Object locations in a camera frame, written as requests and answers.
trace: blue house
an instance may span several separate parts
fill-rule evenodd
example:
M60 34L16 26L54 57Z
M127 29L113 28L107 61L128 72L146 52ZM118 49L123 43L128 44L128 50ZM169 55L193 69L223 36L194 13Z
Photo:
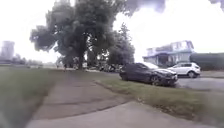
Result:
M174 42L162 47L148 48L147 56L143 57L145 62L150 62L160 67L169 67L178 62L190 61L194 53L191 41Z

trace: car window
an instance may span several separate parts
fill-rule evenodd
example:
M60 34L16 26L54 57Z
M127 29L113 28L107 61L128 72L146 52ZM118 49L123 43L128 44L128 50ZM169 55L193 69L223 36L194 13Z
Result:
M182 64L181 67L191 67L192 64Z
M173 68L179 68L179 67L181 67L181 64L177 64L177 65L173 66Z
M137 64L136 64L136 68L137 68L137 69L148 69L148 67L147 67L146 65L141 64L141 63L137 63Z
M134 67L133 64L129 64L126 66L126 70L131 70L131 69L133 69L133 67Z

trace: car wheel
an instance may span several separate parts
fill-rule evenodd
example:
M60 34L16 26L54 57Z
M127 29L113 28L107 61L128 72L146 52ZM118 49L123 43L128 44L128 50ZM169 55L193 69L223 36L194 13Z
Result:
M193 71L188 72L187 75L188 75L190 78L195 78L195 77L196 77L196 74L195 74L195 72L193 72Z
M160 79L159 79L158 76L153 76L153 77L151 78L151 82L152 82L152 85L153 85L153 86L159 86L159 84L160 84Z
M124 80L124 81L128 81L128 77L127 77L126 75L123 75L123 76L121 77L121 79Z

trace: dark gray car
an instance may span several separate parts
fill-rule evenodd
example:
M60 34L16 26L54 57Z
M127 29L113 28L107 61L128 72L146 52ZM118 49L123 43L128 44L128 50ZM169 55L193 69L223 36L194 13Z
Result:
M171 86L178 80L177 73L167 69L150 69L142 63L128 64L120 70L123 80L150 83L156 86Z

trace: tree trunk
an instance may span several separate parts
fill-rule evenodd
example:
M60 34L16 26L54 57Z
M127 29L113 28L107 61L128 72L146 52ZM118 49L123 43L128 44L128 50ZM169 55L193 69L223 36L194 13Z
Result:
M79 56L79 63L78 63L78 69L79 70L83 69L83 60L84 60L84 54Z

